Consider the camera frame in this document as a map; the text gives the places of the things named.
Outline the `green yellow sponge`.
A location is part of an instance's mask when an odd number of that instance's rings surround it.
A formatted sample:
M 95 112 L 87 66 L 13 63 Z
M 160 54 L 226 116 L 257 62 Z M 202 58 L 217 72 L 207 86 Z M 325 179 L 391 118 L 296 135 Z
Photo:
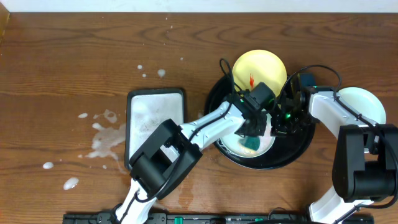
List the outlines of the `green yellow sponge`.
M 261 140 L 259 136 L 246 136 L 240 139 L 238 143 L 245 149 L 256 151 L 260 148 Z

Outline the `light blue plate front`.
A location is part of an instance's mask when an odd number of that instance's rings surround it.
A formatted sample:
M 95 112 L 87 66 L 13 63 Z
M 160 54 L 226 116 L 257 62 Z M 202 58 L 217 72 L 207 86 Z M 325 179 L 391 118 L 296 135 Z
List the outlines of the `light blue plate front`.
M 266 131 L 263 136 L 241 137 L 237 134 L 229 134 L 220 139 L 226 150 L 236 156 L 252 158 L 263 155 L 275 141 L 271 136 L 271 115 L 267 115 Z

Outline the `light blue plate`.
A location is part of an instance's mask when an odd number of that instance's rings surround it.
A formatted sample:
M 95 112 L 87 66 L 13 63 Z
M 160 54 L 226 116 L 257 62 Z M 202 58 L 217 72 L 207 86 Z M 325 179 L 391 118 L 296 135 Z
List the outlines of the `light blue plate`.
M 358 87 L 347 87 L 341 89 L 338 93 L 358 113 L 379 124 L 386 123 L 384 106 L 370 91 Z
M 237 134 L 229 134 L 220 139 L 226 150 L 236 156 L 252 158 L 263 155 L 275 141 L 271 136 L 271 115 L 267 115 L 266 131 L 263 136 L 241 137 Z

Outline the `yellow plate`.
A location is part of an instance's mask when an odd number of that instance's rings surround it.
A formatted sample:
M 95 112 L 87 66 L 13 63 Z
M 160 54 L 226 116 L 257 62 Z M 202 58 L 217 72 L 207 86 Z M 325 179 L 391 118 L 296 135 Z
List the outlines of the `yellow plate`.
M 242 90 L 253 90 L 260 82 L 280 95 L 287 81 L 287 71 L 281 59 L 270 51 L 251 50 L 242 54 L 234 63 L 234 82 Z

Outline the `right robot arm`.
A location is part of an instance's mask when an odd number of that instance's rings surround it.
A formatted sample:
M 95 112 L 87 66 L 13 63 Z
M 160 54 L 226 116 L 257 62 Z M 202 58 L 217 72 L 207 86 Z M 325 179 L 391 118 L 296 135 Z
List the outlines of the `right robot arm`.
M 308 207 L 312 223 L 342 223 L 361 208 L 397 202 L 397 127 L 381 101 L 358 87 L 317 86 L 310 73 L 289 77 L 280 95 L 277 131 L 320 122 L 336 137 L 331 188 Z

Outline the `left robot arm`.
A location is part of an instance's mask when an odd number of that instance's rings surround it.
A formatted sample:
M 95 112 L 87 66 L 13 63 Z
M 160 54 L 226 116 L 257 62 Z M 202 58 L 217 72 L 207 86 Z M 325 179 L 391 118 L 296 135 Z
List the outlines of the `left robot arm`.
M 153 204 L 174 191 L 201 159 L 204 148 L 229 134 L 262 136 L 269 115 L 227 101 L 208 115 L 176 125 L 162 122 L 129 158 L 131 189 L 115 210 L 115 223 L 144 223 Z

